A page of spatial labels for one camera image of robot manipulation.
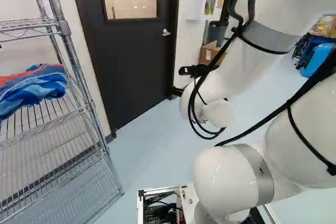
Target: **blue bin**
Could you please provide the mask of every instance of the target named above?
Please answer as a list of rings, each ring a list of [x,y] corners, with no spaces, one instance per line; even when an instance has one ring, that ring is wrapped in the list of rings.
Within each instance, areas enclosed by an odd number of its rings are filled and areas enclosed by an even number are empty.
[[[300,69],[301,75],[307,78],[311,77],[319,66],[327,59],[330,51],[334,47],[336,47],[336,44],[334,43],[325,43],[315,46]]]

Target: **folded towel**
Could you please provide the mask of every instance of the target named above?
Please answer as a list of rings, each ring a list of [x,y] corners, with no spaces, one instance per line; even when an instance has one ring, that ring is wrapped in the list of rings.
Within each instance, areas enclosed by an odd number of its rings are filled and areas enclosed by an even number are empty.
[[[62,64],[33,65],[26,72],[0,76],[0,122],[23,106],[61,98],[67,89]]]

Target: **wire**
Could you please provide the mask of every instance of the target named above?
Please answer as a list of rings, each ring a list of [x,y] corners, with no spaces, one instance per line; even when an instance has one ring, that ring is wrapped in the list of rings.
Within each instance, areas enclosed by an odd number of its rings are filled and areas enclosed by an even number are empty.
[[[155,224],[163,223],[165,220],[158,220]]]
[[[295,133],[297,134],[297,136],[301,139],[301,141],[304,143],[304,145],[315,155],[315,157],[317,157],[321,162],[323,162],[327,167],[327,172],[332,175],[335,176],[336,175],[336,165],[333,164],[332,162],[330,162],[329,160],[327,160],[324,156],[321,155],[321,153],[319,153],[310,143],[309,141],[303,136],[303,134],[300,132],[299,128],[297,127],[293,115],[292,115],[292,111],[291,111],[291,107],[288,106],[287,108],[287,112],[288,112],[288,119],[290,124],[292,125]]]
[[[256,6],[256,0],[248,0],[247,2],[247,6],[248,6],[248,20],[246,21],[246,23],[243,25],[241,31],[245,30],[253,21],[254,21],[254,18],[255,18],[255,6]],[[269,54],[274,54],[274,55],[284,55],[284,54],[287,54],[289,50],[286,50],[286,51],[275,51],[275,50],[271,50],[271,49],[268,49],[268,48],[264,48],[262,46],[259,46],[255,43],[253,43],[252,41],[250,41],[249,39],[247,39],[243,33],[239,33],[238,34],[238,37],[243,41],[245,42],[246,44],[260,50],[260,51],[263,51],[263,52],[267,52]]]
[[[170,208],[174,208],[176,210],[180,210],[183,212],[183,209],[180,208],[180,207],[175,207],[175,206],[171,206],[172,203],[166,203],[166,202],[163,202],[163,201],[154,201],[154,202],[151,202],[149,205],[146,206],[145,210],[147,209],[147,207],[149,207],[150,205],[154,204],[154,203],[161,203],[161,204],[164,204],[164,205],[167,205],[169,206]]]
[[[320,65],[320,67],[315,71],[315,73],[302,85],[302,87],[287,102],[285,102],[282,106],[274,110],[267,117],[265,117],[264,119],[253,125],[251,128],[247,129],[246,131],[242,132],[237,136],[221,141],[217,143],[215,146],[223,146],[229,144],[260,128],[265,123],[275,118],[282,111],[292,106],[298,99],[300,99],[317,83],[331,76],[335,72],[335,66],[336,66],[336,49],[332,49],[332,51],[329,54],[329,57]]]
[[[201,94],[197,91],[197,94],[199,96],[199,98],[201,99],[201,101],[203,102],[204,105],[208,105],[204,99],[202,98]]]
[[[177,194],[177,193],[175,193],[175,192],[174,192],[174,194],[175,194],[178,198],[180,198],[180,195],[179,195],[179,194]]]
[[[238,20],[238,26],[236,28],[236,30],[234,31],[234,33],[232,34],[232,36],[230,37],[230,39],[228,41],[226,41],[226,43],[224,44],[224,46],[219,50],[219,52],[216,54],[216,56],[214,57],[214,59],[209,63],[209,65],[207,66],[207,70],[206,72],[200,76],[200,79],[197,81],[197,83],[195,84],[195,87],[190,95],[189,98],[189,103],[188,103],[188,119],[189,119],[189,123],[193,129],[193,131],[200,136],[203,139],[207,139],[207,140],[211,140],[214,139],[216,137],[218,137],[224,130],[225,127],[220,128],[218,131],[213,132],[213,131],[209,131],[207,129],[205,129],[198,121],[197,119],[197,115],[195,112],[195,99],[196,99],[196,95],[198,94],[199,97],[201,98],[201,100],[203,101],[203,103],[206,104],[206,102],[203,100],[203,98],[201,97],[200,93],[199,93],[199,88],[201,87],[202,83],[204,82],[204,80],[206,79],[206,77],[208,76],[208,74],[211,72],[211,70],[213,69],[213,67],[216,65],[216,63],[219,61],[219,59],[221,58],[221,56],[223,55],[223,53],[227,50],[227,48],[229,47],[229,45],[235,40],[235,38],[237,37],[238,33],[241,33],[241,28],[243,26],[243,22],[244,19],[241,15],[237,14],[235,11],[235,6],[238,0],[230,0],[229,1],[229,7],[228,7],[228,12],[231,15],[231,17],[235,18],[236,20]],[[197,126],[205,133],[212,135],[212,136],[204,136],[202,135],[194,126],[195,122],[197,124]]]

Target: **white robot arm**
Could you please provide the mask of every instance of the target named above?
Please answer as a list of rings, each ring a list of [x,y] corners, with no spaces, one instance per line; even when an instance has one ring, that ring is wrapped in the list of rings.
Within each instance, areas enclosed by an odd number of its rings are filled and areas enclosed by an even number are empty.
[[[336,14],[334,0],[256,0],[254,19],[198,88],[196,117],[221,128],[232,123],[234,108],[224,98],[230,101],[250,87],[325,14]],[[181,97],[184,118],[190,119],[194,88],[189,84]],[[273,120],[265,140],[201,152],[194,164],[194,186],[206,212],[217,223],[237,223],[245,219],[246,209],[291,197],[305,187],[335,187],[335,100],[332,75],[292,100],[289,110]]]

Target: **chrome shelving unit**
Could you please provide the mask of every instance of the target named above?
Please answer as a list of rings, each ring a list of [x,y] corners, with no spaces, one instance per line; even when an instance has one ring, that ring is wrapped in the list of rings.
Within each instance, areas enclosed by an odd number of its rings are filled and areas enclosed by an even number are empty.
[[[59,99],[21,108],[0,123],[0,223],[90,223],[123,190],[101,132],[59,0],[53,17],[0,22],[0,42],[49,36],[59,63],[60,36],[71,64]]]
[[[52,26],[56,27],[58,23],[49,18],[2,21],[0,22],[0,42],[59,34],[58,31],[46,29]]]

